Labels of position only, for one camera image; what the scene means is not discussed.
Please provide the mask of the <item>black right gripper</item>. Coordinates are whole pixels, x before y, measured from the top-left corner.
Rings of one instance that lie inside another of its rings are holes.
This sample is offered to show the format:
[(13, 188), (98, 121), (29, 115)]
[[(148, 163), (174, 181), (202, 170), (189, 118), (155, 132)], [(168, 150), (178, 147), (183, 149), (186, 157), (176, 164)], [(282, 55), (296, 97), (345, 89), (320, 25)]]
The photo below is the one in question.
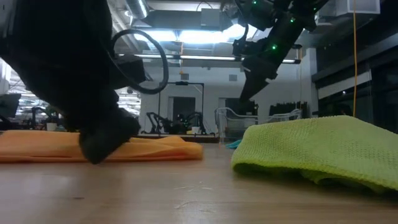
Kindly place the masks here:
[(304, 29), (316, 28), (315, 16), (283, 14), (276, 19), (269, 35), (256, 42), (243, 38), (233, 43), (233, 55), (242, 57), (246, 80), (240, 100), (249, 100), (273, 80), (277, 70)]

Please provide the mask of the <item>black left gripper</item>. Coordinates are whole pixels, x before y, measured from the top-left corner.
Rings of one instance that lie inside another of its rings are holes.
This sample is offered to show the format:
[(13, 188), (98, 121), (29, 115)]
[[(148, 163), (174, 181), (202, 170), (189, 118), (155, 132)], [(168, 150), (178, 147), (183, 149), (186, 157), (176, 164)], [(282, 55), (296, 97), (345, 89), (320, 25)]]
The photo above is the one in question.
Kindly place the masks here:
[(80, 130), (83, 157), (99, 164), (141, 128), (110, 84), (109, 40), (10, 40), (9, 64), (31, 92)]

